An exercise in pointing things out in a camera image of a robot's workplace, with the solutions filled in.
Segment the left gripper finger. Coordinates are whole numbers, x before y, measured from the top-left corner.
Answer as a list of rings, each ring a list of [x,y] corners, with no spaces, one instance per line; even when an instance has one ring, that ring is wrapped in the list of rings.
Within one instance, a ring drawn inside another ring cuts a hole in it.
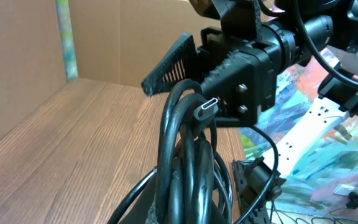
[[[119,224],[164,223],[167,212],[167,191],[160,190],[157,177],[152,177]]]

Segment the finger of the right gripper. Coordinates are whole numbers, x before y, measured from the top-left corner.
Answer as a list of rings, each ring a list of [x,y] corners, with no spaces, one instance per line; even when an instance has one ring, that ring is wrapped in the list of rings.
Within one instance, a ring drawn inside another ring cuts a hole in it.
[[[186,78],[195,78],[196,49],[193,36],[183,33],[155,68],[144,78],[141,87],[147,96],[171,91]]]

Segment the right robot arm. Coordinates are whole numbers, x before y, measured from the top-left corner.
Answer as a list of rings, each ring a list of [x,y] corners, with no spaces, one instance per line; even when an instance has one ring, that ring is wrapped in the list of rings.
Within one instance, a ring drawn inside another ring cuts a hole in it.
[[[330,129],[358,116],[358,1],[193,1],[201,16],[220,27],[201,31],[195,46],[182,34],[142,81],[148,96],[189,83],[205,98],[217,98],[220,127],[249,127],[275,104],[277,78],[288,67],[315,59],[327,71],[307,114],[263,154],[279,175],[295,164]]]

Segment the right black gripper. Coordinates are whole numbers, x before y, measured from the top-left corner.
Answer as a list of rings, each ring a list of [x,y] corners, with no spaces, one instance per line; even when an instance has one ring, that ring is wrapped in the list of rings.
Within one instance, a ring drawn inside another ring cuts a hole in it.
[[[203,81],[204,97],[219,99],[220,128],[251,127],[259,113],[275,105],[275,79],[294,64],[306,65],[313,56],[307,35],[317,51],[333,36],[326,15],[307,18],[302,28],[290,3],[276,19],[262,22],[262,1],[192,1],[202,17],[216,19],[220,28],[201,31],[202,45],[191,77]]]

